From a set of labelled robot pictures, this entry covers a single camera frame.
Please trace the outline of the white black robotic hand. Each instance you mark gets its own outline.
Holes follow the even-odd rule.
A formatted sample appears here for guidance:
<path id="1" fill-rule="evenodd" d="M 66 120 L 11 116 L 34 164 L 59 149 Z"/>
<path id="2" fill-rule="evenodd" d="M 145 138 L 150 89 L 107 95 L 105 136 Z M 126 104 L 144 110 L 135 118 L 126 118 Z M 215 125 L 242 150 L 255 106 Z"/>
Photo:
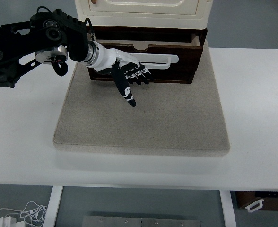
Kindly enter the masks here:
<path id="1" fill-rule="evenodd" d="M 131 68 L 139 66 L 139 69 L 123 72 L 121 67 L 129 63 L 134 64 Z M 132 107 L 136 106 L 136 101 L 131 93 L 129 83 L 135 82 L 137 85 L 141 85 L 141 81 L 143 81 L 145 84 L 149 84 L 148 78 L 152 78 L 148 68 L 139 63 L 133 55 L 115 48 L 107 49 L 96 41 L 88 41 L 88 54 L 81 64 L 94 69 L 96 72 L 112 68 L 112 78 L 118 91 Z"/>

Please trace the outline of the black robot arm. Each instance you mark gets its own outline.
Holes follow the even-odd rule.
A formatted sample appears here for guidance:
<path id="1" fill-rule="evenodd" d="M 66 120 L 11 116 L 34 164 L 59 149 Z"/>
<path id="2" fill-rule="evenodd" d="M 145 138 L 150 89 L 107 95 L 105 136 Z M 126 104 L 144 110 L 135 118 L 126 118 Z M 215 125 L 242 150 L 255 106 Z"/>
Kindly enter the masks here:
<path id="1" fill-rule="evenodd" d="M 0 26 L 0 87 L 13 88 L 40 64 L 50 64 L 57 75 L 64 76 L 67 59 L 110 75 L 131 106 L 136 101 L 130 84 L 148 84 L 153 79 L 133 55 L 98 43 L 89 19 L 79 21 L 60 9 L 40 6 L 29 21 Z"/>

